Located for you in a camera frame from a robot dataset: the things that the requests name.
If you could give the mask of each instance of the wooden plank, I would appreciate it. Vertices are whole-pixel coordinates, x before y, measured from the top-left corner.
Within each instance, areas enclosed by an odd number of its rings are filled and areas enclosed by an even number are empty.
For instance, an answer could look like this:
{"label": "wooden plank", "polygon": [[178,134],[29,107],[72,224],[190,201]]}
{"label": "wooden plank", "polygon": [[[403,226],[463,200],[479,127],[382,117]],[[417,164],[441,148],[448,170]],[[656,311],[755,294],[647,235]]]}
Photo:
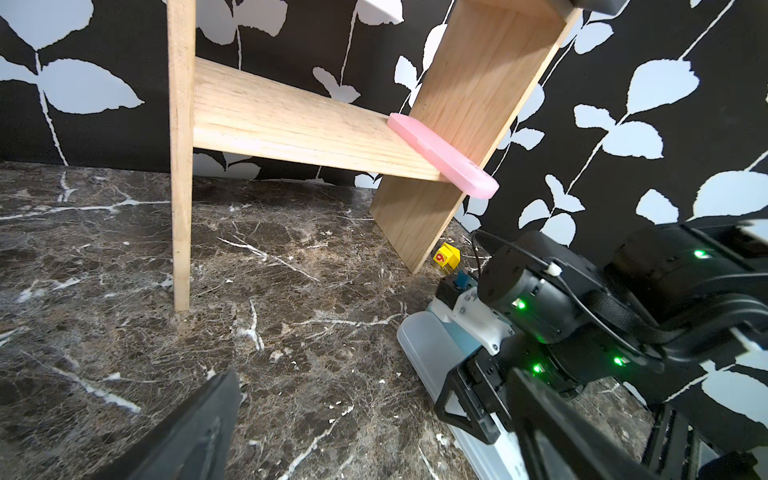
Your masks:
{"label": "wooden plank", "polygon": [[[458,0],[411,116],[484,167],[580,14],[538,18]],[[463,199],[451,184],[384,177],[371,214],[415,272]]]}
{"label": "wooden plank", "polygon": [[568,0],[472,0],[491,7],[514,10],[532,17],[567,18],[574,10]]}
{"label": "wooden plank", "polygon": [[174,307],[190,307],[195,0],[167,0]]}
{"label": "wooden plank", "polygon": [[195,147],[448,181],[386,120],[374,111],[196,60]]}

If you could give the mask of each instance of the wall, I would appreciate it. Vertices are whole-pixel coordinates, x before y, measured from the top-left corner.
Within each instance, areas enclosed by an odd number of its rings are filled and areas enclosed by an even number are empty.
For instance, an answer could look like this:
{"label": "wall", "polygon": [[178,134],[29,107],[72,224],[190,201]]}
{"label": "wall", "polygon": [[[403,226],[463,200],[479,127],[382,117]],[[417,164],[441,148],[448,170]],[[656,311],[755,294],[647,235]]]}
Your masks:
{"label": "wall", "polygon": [[[453,3],[389,3],[403,22],[355,0],[200,0],[197,53],[407,113]],[[161,0],[4,0],[0,18],[1,159],[168,171]],[[467,199],[457,219],[510,240],[543,230],[605,263],[653,223],[765,216],[766,18],[760,0],[631,0],[615,18],[585,14],[488,163],[500,191]],[[378,184],[373,172],[222,152],[194,160],[199,174]],[[649,402],[673,397],[725,449],[768,444],[766,410],[754,407],[768,405],[766,354],[735,355],[661,383],[629,380]]]}

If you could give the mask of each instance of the wooden leg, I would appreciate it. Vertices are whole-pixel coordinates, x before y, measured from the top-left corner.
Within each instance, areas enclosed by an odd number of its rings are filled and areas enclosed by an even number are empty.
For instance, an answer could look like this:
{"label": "wooden leg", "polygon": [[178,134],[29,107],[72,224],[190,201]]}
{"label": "wooden leg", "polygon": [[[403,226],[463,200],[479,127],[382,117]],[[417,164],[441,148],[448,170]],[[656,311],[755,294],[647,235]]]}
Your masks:
{"label": "wooden leg", "polygon": [[[458,0],[411,116],[484,167],[581,16],[529,15],[526,2]],[[371,214],[416,272],[464,194],[451,184],[384,177]]]}
{"label": "wooden leg", "polygon": [[190,307],[195,0],[167,0],[174,307]]}

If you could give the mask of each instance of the white bracket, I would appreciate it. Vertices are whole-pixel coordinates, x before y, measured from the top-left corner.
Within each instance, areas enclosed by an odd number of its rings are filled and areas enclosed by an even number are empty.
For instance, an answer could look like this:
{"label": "white bracket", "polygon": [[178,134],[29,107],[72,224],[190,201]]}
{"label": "white bracket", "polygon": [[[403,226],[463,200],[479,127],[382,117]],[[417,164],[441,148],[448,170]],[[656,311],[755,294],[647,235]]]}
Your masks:
{"label": "white bracket", "polygon": [[454,322],[483,345],[488,353],[496,355],[502,340],[512,335],[512,327],[498,319],[493,310],[478,298],[477,287],[462,293],[453,310],[438,299],[429,309],[444,323]]}

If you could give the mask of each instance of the wooden shelf board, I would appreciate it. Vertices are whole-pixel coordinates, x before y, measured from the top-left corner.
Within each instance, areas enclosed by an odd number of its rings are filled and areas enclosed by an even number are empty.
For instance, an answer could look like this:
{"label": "wooden shelf board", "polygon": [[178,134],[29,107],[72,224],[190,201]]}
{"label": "wooden shelf board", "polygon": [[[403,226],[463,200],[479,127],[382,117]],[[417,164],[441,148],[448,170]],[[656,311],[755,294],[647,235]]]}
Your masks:
{"label": "wooden shelf board", "polygon": [[195,58],[194,146],[447,182],[386,115]]}

